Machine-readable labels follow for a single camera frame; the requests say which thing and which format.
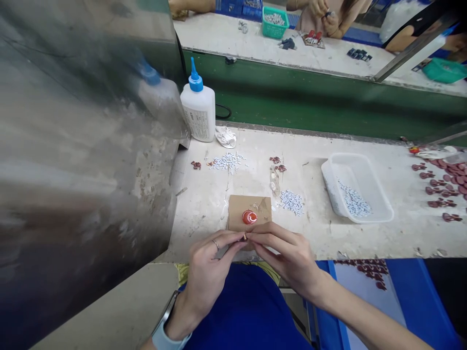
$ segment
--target wristwatch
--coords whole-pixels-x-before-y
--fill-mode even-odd
[[[152,344],[156,347],[157,350],[181,350],[185,347],[185,344],[193,334],[190,333],[181,341],[172,340],[165,334],[164,325],[169,319],[170,313],[172,312],[175,305],[175,300],[179,294],[179,291],[174,291],[172,297],[165,306],[165,310],[162,312],[161,320],[152,332]]]

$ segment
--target green basket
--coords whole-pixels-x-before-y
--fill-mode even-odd
[[[460,63],[436,57],[423,67],[423,72],[431,80],[446,84],[452,84],[467,77],[467,68]]]
[[[278,13],[281,15],[282,19],[285,22],[283,26],[280,26],[274,23],[269,23],[264,20],[264,15],[273,15],[275,13]],[[289,24],[288,24],[287,12],[278,10],[272,7],[266,7],[266,6],[263,7],[263,35],[264,36],[269,36],[274,39],[282,39],[288,26]]]

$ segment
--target black cable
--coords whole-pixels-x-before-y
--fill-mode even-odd
[[[216,114],[216,118],[217,119],[228,119],[230,118],[230,116],[232,115],[232,110],[230,108],[228,108],[227,106],[224,106],[224,105],[221,105],[221,104],[216,104],[216,106],[219,106],[221,108],[225,108],[226,110],[228,110],[229,114],[227,114],[225,117],[222,117],[222,116],[218,116]]]
[[[175,37],[177,38],[177,44],[178,44],[178,47],[179,47],[179,52],[180,52],[180,57],[181,57],[181,66],[183,68],[183,73],[185,75],[185,80],[188,80],[188,73],[186,72],[186,64],[185,64],[185,58],[184,58],[184,55],[183,55],[183,48],[181,47],[179,36],[177,35],[177,32],[175,32]],[[226,116],[218,116],[216,114],[217,119],[228,119],[228,118],[230,118],[230,116],[232,115],[232,110],[230,108],[228,108],[227,106],[221,105],[221,104],[216,104],[216,106],[224,108],[229,112]]]

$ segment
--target worker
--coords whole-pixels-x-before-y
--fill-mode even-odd
[[[412,44],[422,33],[430,33],[441,26],[439,18],[451,9],[456,9],[452,1],[440,1],[428,5],[418,14],[409,19],[383,45],[382,48],[390,52],[403,51]],[[446,38],[446,44],[441,48],[446,54],[437,52],[434,56],[447,58],[457,62],[467,60],[467,26],[459,22],[452,33]]]
[[[359,14],[368,11],[371,0],[288,0],[287,11],[302,10],[295,30],[323,32],[342,39]]]
[[[172,14],[180,11],[214,12],[216,10],[216,0],[169,0],[169,7]]]
[[[232,264],[248,242],[297,294],[339,318],[369,349],[432,349],[321,270],[303,235],[273,222],[239,242],[243,235],[218,231],[191,247],[188,282],[142,350],[312,349],[272,278],[258,266]]]

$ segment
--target white plastic container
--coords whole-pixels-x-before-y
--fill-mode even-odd
[[[333,153],[321,166],[332,209],[337,215],[348,217],[357,224],[377,224],[391,221],[394,211],[383,187],[371,166],[370,160],[363,155],[352,153]],[[372,213],[366,217],[354,217],[349,213],[338,181],[357,191],[371,207]]]
[[[155,119],[161,118],[160,111],[164,109],[173,109],[177,106],[181,114],[183,111],[179,103],[174,103],[174,96],[178,96],[179,89],[177,84],[172,80],[161,78],[159,73],[152,68],[144,58],[142,58],[138,65],[140,76],[142,80],[138,86],[138,95],[146,105],[148,111]],[[171,130],[172,137],[180,137],[180,131],[185,128],[182,121],[178,118],[171,118],[170,120],[163,121],[165,125]]]
[[[193,137],[199,141],[214,140],[216,128],[216,97],[214,90],[203,85],[195,61],[191,58],[191,76],[180,95],[186,122]]]
[[[444,32],[438,35],[435,39],[433,39],[425,47],[423,47],[419,52],[413,55],[413,57],[409,58],[409,60],[405,62],[402,66],[400,66],[394,73],[392,73],[391,76],[402,78],[405,75],[407,75],[407,73],[409,73],[425,58],[428,58],[432,53],[442,48],[444,44],[446,44],[446,37],[452,33],[453,29],[454,28],[446,29]]]
[[[417,0],[401,0],[389,6],[379,31],[381,42],[388,41],[400,27],[427,6]]]

